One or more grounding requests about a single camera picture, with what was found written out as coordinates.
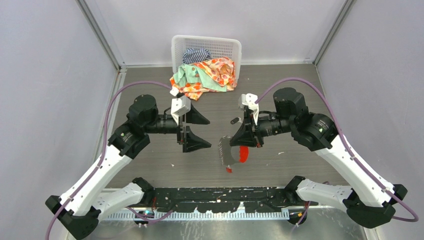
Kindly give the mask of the metal keyring holder red handle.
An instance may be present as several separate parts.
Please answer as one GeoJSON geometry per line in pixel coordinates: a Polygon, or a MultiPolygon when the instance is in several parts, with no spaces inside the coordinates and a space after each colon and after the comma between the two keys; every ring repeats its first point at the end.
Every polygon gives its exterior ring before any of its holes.
{"type": "Polygon", "coordinates": [[[249,148],[247,146],[230,146],[232,137],[223,136],[218,143],[218,153],[221,164],[230,167],[234,164],[245,163],[249,157],[249,148]]]}

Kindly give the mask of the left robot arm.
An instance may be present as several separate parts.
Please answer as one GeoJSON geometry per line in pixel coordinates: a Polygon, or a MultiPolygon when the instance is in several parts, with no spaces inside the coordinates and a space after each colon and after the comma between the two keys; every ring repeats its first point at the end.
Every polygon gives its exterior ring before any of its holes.
{"type": "Polygon", "coordinates": [[[150,134],[175,134],[184,153],[211,147],[190,129],[190,124],[208,125],[210,121],[182,93],[172,99],[163,113],[159,113],[152,95],[142,94],[129,107],[126,118],[86,173],[68,191],[46,200],[46,206],[77,240],[88,237],[99,222],[120,209],[135,204],[148,207],[153,202],[155,188],[140,177],[101,196],[114,176],[148,146],[150,134]]]}

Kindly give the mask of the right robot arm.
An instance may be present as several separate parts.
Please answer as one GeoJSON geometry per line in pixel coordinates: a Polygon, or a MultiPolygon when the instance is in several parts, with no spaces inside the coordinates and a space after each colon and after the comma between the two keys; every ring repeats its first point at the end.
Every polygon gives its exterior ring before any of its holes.
{"type": "Polygon", "coordinates": [[[275,111],[261,111],[254,94],[238,100],[243,111],[240,128],[231,138],[232,147],[260,148],[264,138],[290,133],[301,146],[329,163],[347,182],[334,186],[294,176],[285,186],[288,203],[302,201],[328,205],[345,212],[355,223],[372,229],[390,222],[394,205],[407,189],[392,184],[373,170],[338,132],[335,122],[325,114],[309,111],[304,96],[294,88],[278,89],[273,94],[275,111]]]}

